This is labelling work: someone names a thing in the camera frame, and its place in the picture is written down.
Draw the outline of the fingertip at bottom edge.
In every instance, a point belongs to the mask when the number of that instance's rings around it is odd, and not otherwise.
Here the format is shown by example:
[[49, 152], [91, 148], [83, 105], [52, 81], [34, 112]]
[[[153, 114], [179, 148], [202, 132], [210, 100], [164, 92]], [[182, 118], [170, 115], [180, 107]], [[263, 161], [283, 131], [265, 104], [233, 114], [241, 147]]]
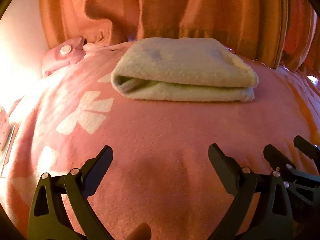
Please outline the fingertip at bottom edge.
[[126, 240], [150, 240], [151, 228], [146, 223], [139, 224], [127, 237]]

